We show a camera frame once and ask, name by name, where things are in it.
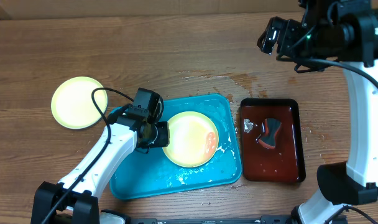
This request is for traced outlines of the yellow plate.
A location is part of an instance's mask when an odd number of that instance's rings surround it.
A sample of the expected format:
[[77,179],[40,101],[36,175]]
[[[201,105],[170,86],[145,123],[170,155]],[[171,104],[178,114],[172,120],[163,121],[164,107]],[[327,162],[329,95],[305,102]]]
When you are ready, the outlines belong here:
[[75,77],[63,82],[52,96],[55,120],[68,129],[85,129],[101,119],[106,111],[107,93],[90,77]]
[[209,117],[195,111],[181,112],[168,120],[168,128],[169,144],[163,152],[174,164],[198,167],[214,156],[219,134]]

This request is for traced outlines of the orange sponge with dark scourer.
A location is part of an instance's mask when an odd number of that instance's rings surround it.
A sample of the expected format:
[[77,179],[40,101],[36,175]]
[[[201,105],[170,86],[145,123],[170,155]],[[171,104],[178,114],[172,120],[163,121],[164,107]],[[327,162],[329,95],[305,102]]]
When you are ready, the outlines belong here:
[[279,120],[266,118],[262,122],[262,133],[257,138],[257,142],[266,149],[275,149],[281,126],[282,123]]

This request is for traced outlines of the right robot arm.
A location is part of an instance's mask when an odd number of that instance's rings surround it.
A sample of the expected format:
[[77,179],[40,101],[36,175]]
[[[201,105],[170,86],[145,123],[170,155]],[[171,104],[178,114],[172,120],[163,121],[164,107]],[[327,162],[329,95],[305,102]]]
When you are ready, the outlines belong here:
[[297,73],[340,67],[348,84],[348,160],[317,170],[318,190],[287,223],[346,223],[344,211],[378,199],[378,9],[368,0],[300,1],[301,21],[273,17],[257,44]]

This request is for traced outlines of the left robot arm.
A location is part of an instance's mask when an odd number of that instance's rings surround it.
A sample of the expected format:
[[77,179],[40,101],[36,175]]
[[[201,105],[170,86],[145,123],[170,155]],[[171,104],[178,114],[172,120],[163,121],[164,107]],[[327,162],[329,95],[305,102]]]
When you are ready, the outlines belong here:
[[106,123],[98,142],[58,183],[43,182],[34,196],[32,223],[129,223],[129,217],[100,210],[99,198],[121,162],[136,149],[144,154],[169,144],[168,123],[161,121],[162,97],[139,88],[131,103],[100,113]]

